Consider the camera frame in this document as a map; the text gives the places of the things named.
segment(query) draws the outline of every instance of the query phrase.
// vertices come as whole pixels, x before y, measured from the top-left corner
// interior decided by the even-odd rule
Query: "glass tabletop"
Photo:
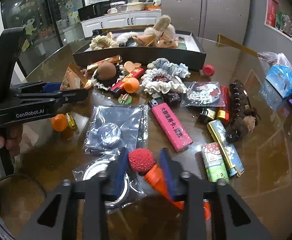
[[[88,42],[81,40],[64,46],[31,72],[27,82],[60,82],[69,63],[74,62],[72,53]],[[232,177],[230,184],[273,239],[286,239],[292,231],[292,108],[284,100],[276,106],[269,105],[260,93],[265,71],[257,57],[214,41],[199,38],[199,42],[207,54],[205,64],[213,65],[216,72],[212,77],[192,72],[185,81],[211,80],[228,86],[239,79],[261,117],[253,133],[235,143],[245,172],[241,177]],[[147,104],[150,98],[140,89],[133,95],[132,104]],[[109,104],[117,104],[117,100],[107,92],[91,89],[84,102],[65,105],[60,111],[73,111],[89,118],[94,105]],[[181,153],[175,152],[158,121],[149,113],[148,149],[158,158],[160,149],[167,147],[184,170],[206,179],[205,168],[197,164],[195,153],[214,140],[206,125],[198,121],[198,109],[177,107],[173,112],[194,143]],[[84,135],[65,142],[59,133],[52,131],[49,120],[25,124],[23,133],[23,138],[29,141],[21,146],[25,153],[16,161],[17,172],[33,177],[47,192],[63,179],[74,181],[72,170],[96,158],[82,154]],[[14,236],[42,202],[40,191],[29,181],[11,178],[0,184],[1,215]],[[180,210],[155,196],[143,198],[108,216],[110,239],[179,239],[180,224]],[[82,237],[81,226],[79,218],[78,239]]]

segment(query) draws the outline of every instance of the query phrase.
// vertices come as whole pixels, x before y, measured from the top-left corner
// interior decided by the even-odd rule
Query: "microwave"
[[[85,21],[107,14],[108,9],[110,9],[110,1],[98,2],[78,9],[78,15],[81,21]]]

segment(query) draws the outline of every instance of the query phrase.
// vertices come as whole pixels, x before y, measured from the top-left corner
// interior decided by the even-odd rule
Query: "pink lighter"
[[[183,150],[193,143],[193,140],[162,97],[150,100],[148,105],[176,152]]]

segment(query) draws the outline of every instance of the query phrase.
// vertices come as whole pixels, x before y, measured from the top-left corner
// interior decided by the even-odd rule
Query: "orange ball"
[[[135,93],[139,90],[139,80],[137,78],[127,78],[124,82],[124,89],[127,93]]]
[[[67,118],[64,114],[57,114],[51,120],[52,127],[57,132],[62,132],[68,126]]]

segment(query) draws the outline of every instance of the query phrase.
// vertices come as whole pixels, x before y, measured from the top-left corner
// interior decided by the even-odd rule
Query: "white cabinet door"
[[[103,18],[99,19],[91,19],[86,22],[82,23],[83,32],[85,37],[91,37],[93,30],[99,30],[102,29],[102,21]]]
[[[131,25],[151,25],[155,24],[161,17],[161,12],[135,12],[130,14]]]
[[[103,29],[130,26],[130,14],[116,14],[114,16],[105,16],[102,21],[102,25]]]

